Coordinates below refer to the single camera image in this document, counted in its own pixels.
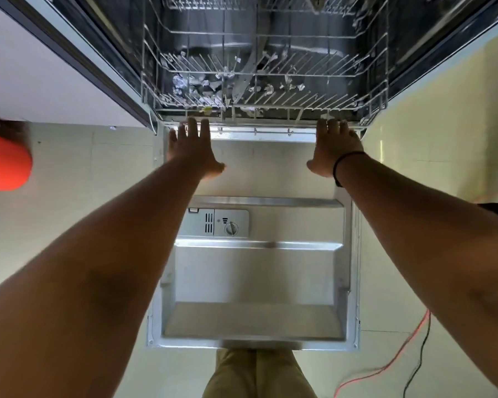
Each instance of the floor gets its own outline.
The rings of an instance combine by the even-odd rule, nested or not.
[[[0,193],[0,282],[153,167],[154,137],[145,129],[31,129],[33,176],[20,190]],[[364,143],[371,156],[428,186],[466,200],[498,200],[498,38],[393,104]],[[389,361],[425,311],[367,223],[362,232],[360,352],[296,353],[321,398],[352,374]],[[423,334],[386,373],[350,385],[340,396],[399,396]],[[198,397],[214,358],[212,350],[146,349],[142,327],[117,396]],[[408,396],[486,398],[498,391],[433,320],[424,366]]]

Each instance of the black wristband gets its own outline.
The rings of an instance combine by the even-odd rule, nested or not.
[[[343,159],[348,158],[349,156],[352,156],[352,155],[366,155],[366,153],[363,151],[352,151],[349,153],[345,153],[345,155],[341,155],[338,158],[338,160],[335,161],[334,170],[332,170],[332,175],[334,176],[335,185],[338,187],[343,187],[343,186],[341,186],[341,183],[339,183],[338,178],[335,176],[335,169],[337,169],[339,162],[341,162]]]

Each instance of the dishwasher rack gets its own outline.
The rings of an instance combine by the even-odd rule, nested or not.
[[[165,125],[366,127],[387,106],[388,0],[144,0],[142,99]]]

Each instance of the dishwasher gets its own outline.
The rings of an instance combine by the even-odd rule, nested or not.
[[[61,19],[139,95],[155,134],[208,119],[226,172],[186,210],[147,312],[146,345],[357,350],[361,214],[313,176],[318,119],[377,115],[498,34],[498,0],[0,0],[76,67]]]

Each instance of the orange object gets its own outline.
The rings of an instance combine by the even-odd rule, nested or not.
[[[0,137],[0,191],[11,191],[24,184],[32,166],[25,147]]]

